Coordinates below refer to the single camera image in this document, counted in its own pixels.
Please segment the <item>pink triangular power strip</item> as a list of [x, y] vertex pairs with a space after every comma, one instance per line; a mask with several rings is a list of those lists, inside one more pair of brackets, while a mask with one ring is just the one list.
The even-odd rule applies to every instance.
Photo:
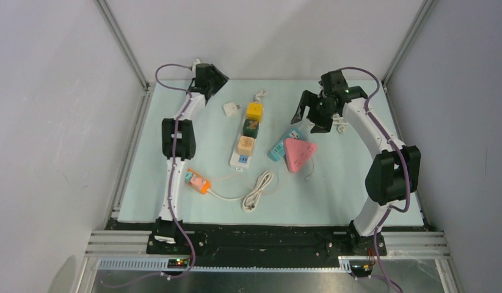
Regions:
[[316, 143], [291, 138], [284, 141], [284, 147], [286, 164], [290, 173], [299, 172], [318, 150]]

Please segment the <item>yellow cube plug adapter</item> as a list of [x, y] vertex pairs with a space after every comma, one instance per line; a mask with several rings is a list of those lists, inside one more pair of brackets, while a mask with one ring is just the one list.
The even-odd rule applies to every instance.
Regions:
[[251, 102], [246, 109], [246, 119], [256, 120], [261, 123], [263, 117], [263, 105], [257, 102]]

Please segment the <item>dark green plug adapter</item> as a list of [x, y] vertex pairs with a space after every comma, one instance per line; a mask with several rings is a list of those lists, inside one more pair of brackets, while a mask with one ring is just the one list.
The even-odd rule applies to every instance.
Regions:
[[242, 135], [256, 139], [258, 136], [259, 126], [260, 122], [258, 120], [246, 118], [242, 127]]

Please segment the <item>beige cube plug adapter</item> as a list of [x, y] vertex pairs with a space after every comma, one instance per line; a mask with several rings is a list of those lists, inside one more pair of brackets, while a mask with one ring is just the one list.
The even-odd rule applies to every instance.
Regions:
[[236, 146], [236, 152], [240, 156], [249, 157], [253, 154], [254, 146], [255, 146], [255, 139], [251, 137], [241, 136]]

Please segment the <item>white plug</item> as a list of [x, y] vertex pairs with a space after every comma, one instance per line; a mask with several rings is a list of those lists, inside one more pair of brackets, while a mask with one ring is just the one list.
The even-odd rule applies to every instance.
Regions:
[[235, 116], [239, 110], [240, 110], [240, 105], [234, 103], [234, 102], [229, 102], [229, 103], [225, 103], [223, 106], [223, 111], [225, 113], [226, 116], [228, 117], [232, 117], [232, 116]]

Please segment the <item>white multicolour power strip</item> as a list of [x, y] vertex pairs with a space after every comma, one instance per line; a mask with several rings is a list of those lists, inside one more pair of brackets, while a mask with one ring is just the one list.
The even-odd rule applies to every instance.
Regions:
[[265, 89], [254, 94], [253, 100], [245, 108], [242, 122], [230, 156], [229, 165], [236, 171], [244, 171], [250, 167], [253, 153], [258, 140], [261, 121], [264, 116], [262, 99], [266, 96]]

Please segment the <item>orange power strip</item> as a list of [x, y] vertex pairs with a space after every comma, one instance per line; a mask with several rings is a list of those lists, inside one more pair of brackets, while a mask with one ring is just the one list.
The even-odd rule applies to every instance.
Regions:
[[193, 171], [191, 168], [187, 169], [184, 181], [188, 186], [195, 189], [202, 195], [206, 195], [211, 188], [210, 180]]

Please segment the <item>pink small plug adapter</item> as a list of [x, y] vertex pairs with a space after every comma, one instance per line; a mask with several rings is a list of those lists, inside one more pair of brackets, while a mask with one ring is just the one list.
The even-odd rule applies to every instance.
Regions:
[[199, 176], [195, 176], [191, 179], [191, 182], [190, 182], [191, 186], [197, 190], [198, 192], [202, 193], [202, 194], [205, 194], [206, 191], [209, 189], [210, 187], [210, 183], [209, 181], [199, 177]]

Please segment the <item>teal small plug adapter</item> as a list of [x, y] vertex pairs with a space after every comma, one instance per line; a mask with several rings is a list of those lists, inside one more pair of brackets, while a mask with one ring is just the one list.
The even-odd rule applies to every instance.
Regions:
[[194, 176], [194, 174], [192, 172], [186, 172], [185, 178], [184, 178], [185, 182], [190, 183], [193, 176]]

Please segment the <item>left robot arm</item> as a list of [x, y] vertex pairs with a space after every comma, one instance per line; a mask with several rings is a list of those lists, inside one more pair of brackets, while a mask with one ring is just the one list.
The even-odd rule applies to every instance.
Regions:
[[[191, 84], [186, 89], [165, 85], [158, 78], [159, 71], [166, 67], [180, 67], [191, 70], [194, 74]], [[196, 152], [194, 120], [205, 108], [208, 101], [229, 81], [211, 63], [197, 63], [191, 66], [165, 64], [155, 71], [157, 84], [171, 90], [185, 93], [185, 100], [179, 111], [172, 118], [161, 122], [162, 153], [167, 159], [166, 187], [162, 208], [155, 221], [152, 236], [170, 254], [177, 254], [185, 244], [180, 224], [178, 200], [180, 184], [184, 181], [185, 166]]]

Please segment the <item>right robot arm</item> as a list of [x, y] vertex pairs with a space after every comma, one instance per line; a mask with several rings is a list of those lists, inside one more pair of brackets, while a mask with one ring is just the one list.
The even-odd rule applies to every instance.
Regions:
[[351, 223], [354, 234], [346, 239], [349, 251], [362, 255], [371, 247], [370, 236], [381, 231], [392, 210], [409, 210], [410, 195], [418, 185], [421, 152], [388, 131], [373, 110], [371, 100], [382, 87], [378, 78], [374, 79], [375, 90], [367, 94], [360, 86], [350, 86], [344, 71], [323, 74], [319, 93], [303, 91], [291, 123], [306, 120], [311, 124], [310, 133], [324, 134], [332, 130], [333, 118], [339, 115], [367, 147], [373, 160], [365, 178], [368, 199]]

